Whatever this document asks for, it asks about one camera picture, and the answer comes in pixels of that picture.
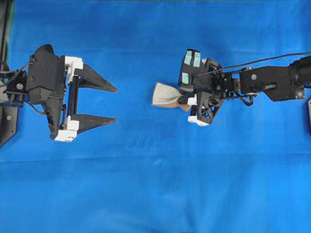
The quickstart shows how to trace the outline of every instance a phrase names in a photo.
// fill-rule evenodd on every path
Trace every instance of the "screw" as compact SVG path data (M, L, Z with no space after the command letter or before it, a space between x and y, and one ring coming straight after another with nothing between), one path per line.
M24 86L23 86L23 84L18 83L18 84L16 85L16 88L17 88L18 90L21 90L21 89L24 88Z

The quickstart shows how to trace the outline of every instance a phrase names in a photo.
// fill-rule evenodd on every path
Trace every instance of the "blue fabric surface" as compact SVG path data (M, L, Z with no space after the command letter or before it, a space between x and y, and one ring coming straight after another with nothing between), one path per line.
M310 51L310 13L309 1L17 0L10 67L46 43L82 57L119 92L82 89L78 113L118 120L66 144L25 106L0 149L0 232L310 232L309 91L225 102L202 128L151 106L188 48L223 66Z

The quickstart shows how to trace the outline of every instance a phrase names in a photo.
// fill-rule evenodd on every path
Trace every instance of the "cable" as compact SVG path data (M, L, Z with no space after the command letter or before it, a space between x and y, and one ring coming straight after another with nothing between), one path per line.
M0 87L7 86L9 83L11 83L14 79L16 79L16 78L19 76L19 74L21 73L21 71L22 71L25 67L27 67L27 66L29 66L29 65L31 65L31 64L33 64L33 62L28 62L28 63L24 64L24 65L19 69L19 71L17 72L17 74L16 74L14 77L10 78L10 80L9 80L8 82L6 82L5 84L0 85Z
M251 106L254 103L254 97L253 96L249 96L249 102L247 102L246 100L243 99L243 97L238 93L238 92L234 92L237 97L246 105L246 106Z
M275 59L279 59L279 58L283 58L283 57L289 57L289 56L298 56L298 55L310 55L311 52L297 52L297 53L289 53L289 54L284 54L281 56L277 56L277 57L269 57L269 58L264 58L264 59L260 59L260 60L256 60L256 61L252 61L252 62L247 62L247 63L243 63L243 64L239 64L239 65L234 65L234 66L228 66L228 67L223 67L221 69L217 69L217 70L213 70L213 71L209 71L209 72L204 72L201 74L194 74L193 76L199 76L202 74L211 74L211 73L216 73L225 69L232 69L232 68L237 68L237 67L243 67L243 66L247 66L250 64L254 64L254 63L258 63L258 62L265 62L265 61L271 61L271 60L275 60Z
M31 103L29 103L29 102L27 102L27 101L25 101L26 103L28 103L33 109L34 109L34 111L36 112L36 113L38 113L39 115L46 115L46 112L41 112L41 111L39 111L38 109L36 109Z

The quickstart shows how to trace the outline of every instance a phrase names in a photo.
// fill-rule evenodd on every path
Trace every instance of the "teal sticker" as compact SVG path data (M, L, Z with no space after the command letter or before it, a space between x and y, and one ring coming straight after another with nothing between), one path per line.
M193 66L200 67L200 61L201 61L201 54L199 52L195 52Z
M191 58L192 58L192 52L188 50L185 56L185 64L190 66Z
M182 82L184 84L189 84L189 75L187 73L182 73Z

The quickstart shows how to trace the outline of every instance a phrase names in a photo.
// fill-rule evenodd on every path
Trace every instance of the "white bracket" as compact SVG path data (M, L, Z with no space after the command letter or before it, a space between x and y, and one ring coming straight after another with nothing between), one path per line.
M194 97L190 97L190 98L188 98L188 105L197 105L197 99L196 99L196 94L194 95ZM207 126L207 125L209 125L209 124L207 124L207 123L205 123L205 122L203 122L203 121L200 121L200 120L198 120L198 116L197 115L195 115L195 116L189 116L188 117L188 122L190 122L190 123L196 123L197 125L199 125L199 126Z
M69 57L65 56L65 66L68 67L67 70L67 84L72 82L75 69L83 69L83 61L80 57Z
M79 121L71 120L71 116L68 116L64 129L58 131L58 135L54 140L60 142L72 142L76 138L78 130Z

